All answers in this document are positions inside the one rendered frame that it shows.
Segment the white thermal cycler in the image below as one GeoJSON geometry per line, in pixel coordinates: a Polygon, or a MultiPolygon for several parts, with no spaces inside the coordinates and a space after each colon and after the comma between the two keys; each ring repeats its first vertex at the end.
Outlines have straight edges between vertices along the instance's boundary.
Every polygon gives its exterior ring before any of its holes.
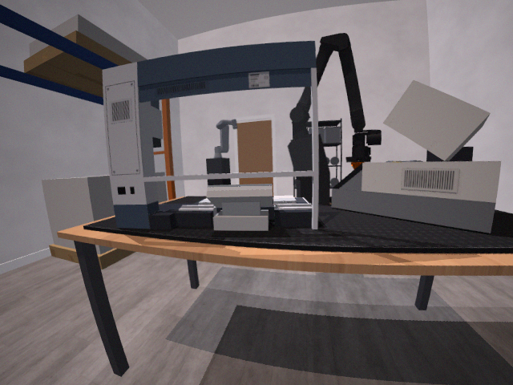
{"type": "Polygon", "coordinates": [[[491,233],[501,161],[450,160],[489,115],[413,80],[383,123],[444,161],[361,163],[331,207],[491,233]]]}

